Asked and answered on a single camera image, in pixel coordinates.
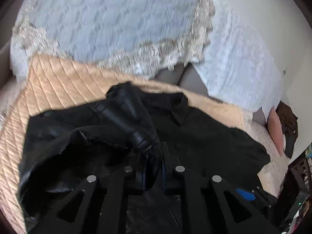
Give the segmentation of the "grey upholstered headboard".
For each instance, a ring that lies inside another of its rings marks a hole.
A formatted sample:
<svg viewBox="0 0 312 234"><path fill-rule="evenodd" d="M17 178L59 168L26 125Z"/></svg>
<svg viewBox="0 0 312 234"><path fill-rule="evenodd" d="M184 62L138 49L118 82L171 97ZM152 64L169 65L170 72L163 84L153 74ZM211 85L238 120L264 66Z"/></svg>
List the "grey upholstered headboard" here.
<svg viewBox="0 0 312 234"><path fill-rule="evenodd" d="M208 96L208 91L191 63L184 66L178 63L174 70L161 70L154 78L156 81L179 86L199 95Z"/></svg>

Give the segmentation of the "white embossed cover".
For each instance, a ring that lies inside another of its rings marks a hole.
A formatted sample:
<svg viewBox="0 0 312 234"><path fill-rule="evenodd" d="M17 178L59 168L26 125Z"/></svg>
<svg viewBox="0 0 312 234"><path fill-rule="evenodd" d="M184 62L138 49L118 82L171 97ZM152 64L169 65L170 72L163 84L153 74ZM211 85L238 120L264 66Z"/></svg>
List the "white embossed cover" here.
<svg viewBox="0 0 312 234"><path fill-rule="evenodd" d="M256 30L225 1L212 0L212 5L215 14L209 43L204 46L203 61L192 61L194 68L213 98L248 111L261 110L267 116L282 98L282 76ZM10 58L18 79L27 76L28 60L36 53L101 65L118 50L159 41L128 26L105 28L104 23L121 22L117 12L100 19L95 10L65 10L57 12L55 25L35 27L34 10L41 6L38 0L25 0L13 28Z"/></svg>

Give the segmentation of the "blue quilted lace-trimmed cover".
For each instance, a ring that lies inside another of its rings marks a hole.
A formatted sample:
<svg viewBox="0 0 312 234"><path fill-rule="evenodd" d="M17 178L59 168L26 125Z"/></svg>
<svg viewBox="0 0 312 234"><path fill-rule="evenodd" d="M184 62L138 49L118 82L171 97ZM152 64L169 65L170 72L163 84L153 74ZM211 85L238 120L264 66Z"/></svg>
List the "blue quilted lace-trimmed cover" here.
<svg viewBox="0 0 312 234"><path fill-rule="evenodd" d="M213 0L24 0L12 29L10 65L25 78L35 54L155 77L200 62Z"/></svg>

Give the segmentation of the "dark brown clothes pile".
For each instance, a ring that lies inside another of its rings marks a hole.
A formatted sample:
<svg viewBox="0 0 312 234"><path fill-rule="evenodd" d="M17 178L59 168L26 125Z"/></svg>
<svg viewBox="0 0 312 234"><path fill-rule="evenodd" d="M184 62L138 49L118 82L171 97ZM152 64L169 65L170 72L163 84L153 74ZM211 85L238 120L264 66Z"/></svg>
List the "dark brown clothes pile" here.
<svg viewBox="0 0 312 234"><path fill-rule="evenodd" d="M298 117L293 113L291 108L282 101L278 104L276 112L280 119L282 132L285 135L285 155L291 159L295 142L298 138Z"/></svg>

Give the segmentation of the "black leather jacket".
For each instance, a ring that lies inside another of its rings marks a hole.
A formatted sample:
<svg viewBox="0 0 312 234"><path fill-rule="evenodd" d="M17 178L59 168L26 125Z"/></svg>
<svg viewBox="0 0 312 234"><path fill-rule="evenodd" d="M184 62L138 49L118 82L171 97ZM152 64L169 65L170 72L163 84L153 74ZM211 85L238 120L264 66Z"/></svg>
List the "black leather jacket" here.
<svg viewBox="0 0 312 234"><path fill-rule="evenodd" d="M182 93L147 93L125 82L103 100L29 119L17 193L27 233L89 175L104 180L126 166L148 176L161 170L153 186L161 192L161 211L148 233L182 233L180 199L162 188L163 143L170 156L201 176L263 190L258 174L270 162L264 146L190 107Z"/></svg>

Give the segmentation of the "beige quilted bedspread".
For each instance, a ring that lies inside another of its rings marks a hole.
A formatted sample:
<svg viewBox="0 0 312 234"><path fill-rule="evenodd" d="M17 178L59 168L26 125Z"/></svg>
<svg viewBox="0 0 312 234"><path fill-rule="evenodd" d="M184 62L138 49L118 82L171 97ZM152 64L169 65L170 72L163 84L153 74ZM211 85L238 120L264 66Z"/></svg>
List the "beige quilted bedspread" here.
<svg viewBox="0 0 312 234"><path fill-rule="evenodd" d="M1 129L1 211L17 233L25 233L25 223L16 194L19 163L28 120L48 109L63 109L104 99L109 88L130 81L146 92L182 92L192 107L201 109L228 127L245 129L239 107L219 104L178 86L119 74L92 65L50 56L34 56L30 61L25 88L11 106Z"/></svg>

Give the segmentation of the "pink pillow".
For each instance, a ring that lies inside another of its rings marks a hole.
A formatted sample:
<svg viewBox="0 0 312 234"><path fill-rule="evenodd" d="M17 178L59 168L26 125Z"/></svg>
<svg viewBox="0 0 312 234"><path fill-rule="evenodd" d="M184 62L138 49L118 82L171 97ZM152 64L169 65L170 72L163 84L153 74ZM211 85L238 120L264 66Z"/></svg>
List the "pink pillow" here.
<svg viewBox="0 0 312 234"><path fill-rule="evenodd" d="M282 155L282 153L284 152L284 137L282 133L280 119L276 113L276 110L274 109L274 106L270 109L267 126L270 137L275 144L279 155Z"/></svg>

